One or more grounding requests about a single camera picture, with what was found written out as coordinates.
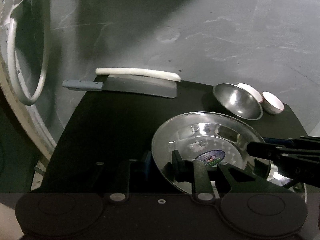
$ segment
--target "label sticker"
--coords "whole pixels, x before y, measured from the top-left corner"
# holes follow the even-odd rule
[[[206,166],[214,166],[217,163],[221,162],[225,156],[226,153],[224,151],[213,150],[199,155],[196,160],[203,161]]]

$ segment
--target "knife handle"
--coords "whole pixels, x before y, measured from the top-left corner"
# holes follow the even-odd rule
[[[101,91],[103,82],[68,79],[63,81],[62,86],[75,91]]]

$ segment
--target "curved pipe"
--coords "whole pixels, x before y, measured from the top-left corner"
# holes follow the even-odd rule
[[[26,106],[33,105],[39,96],[41,95],[42,89],[44,87],[45,78],[47,75],[48,69],[48,60],[49,60],[49,46],[50,46],[50,0],[42,0],[43,2],[43,21],[44,21],[44,48],[43,48],[43,58],[42,58],[42,67],[39,82],[33,96],[28,97],[23,91],[19,78],[19,75],[16,67],[16,51],[15,51],[15,40],[16,40],[16,30],[17,30],[17,20],[13,17],[10,19],[9,33],[8,33],[8,72],[10,82],[13,88],[13,91],[17,95],[17,98],[21,103]]]

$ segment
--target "white foam tube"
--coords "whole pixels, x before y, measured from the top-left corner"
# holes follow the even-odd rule
[[[42,0],[43,2],[43,21],[44,21],[44,47],[43,47],[43,58],[42,58],[42,67],[39,82],[33,96],[28,97],[20,84],[18,78],[18,72],[16,67],[16,51],[15,51],[15,40],[16,40],[16,30],[17,30],[17,21],[15,18],[10,19],[9,33],[8,33],[8,72],[10,82],[15,92],[17,98],[21,103],[26,106],[33,105],[39,98],[45,78],[47,75],[48,60],[49,60],[49,48],[50,48],[50,0]]]
[[[136,75],[136,76],[146,76],[153,78],[160,78],[165,80],[171,80],[176,82],[181,82],[181,78],[176,73],[144,69],[144,68],[96,68],[97,75]]]

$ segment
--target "stainless steel bowl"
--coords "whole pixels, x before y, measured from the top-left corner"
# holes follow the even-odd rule
[[[253,173],[255,158],[246,151],[252,141],[264,142],[254,129],[231,116],[192,112],[162,124],[153,136],[151,152],[163,176],[181,191],[191,193],[189,182],[177,182],[174,178],[171,164],[173,150],[178,150],[183,159],[199,159],[209,166],[223,160]],[[267,178],[270,161],[256,159],[265,164],[264,175]]]
[[[252,86],[249,86],[249,85],[244,84],[244,83],[238,83],[237,86],[243,88],[243,89],[246,90],[246,91],[248,91],[251,95],[254,96],[254,98],[255,98],[260,104],[263,102],[263,97],[262,97],[262,95],[261,95],[256,89],[254,89]]]
[[[248,91],[228,83],[213,87],[216,99],[231,113],[246,120],[258,120],[263,110],[259,102]]]
[[[262,92],[263,102],[261,106],[269,114],[279,114],[284,110],[284,105],[274,94],[270,92]]]

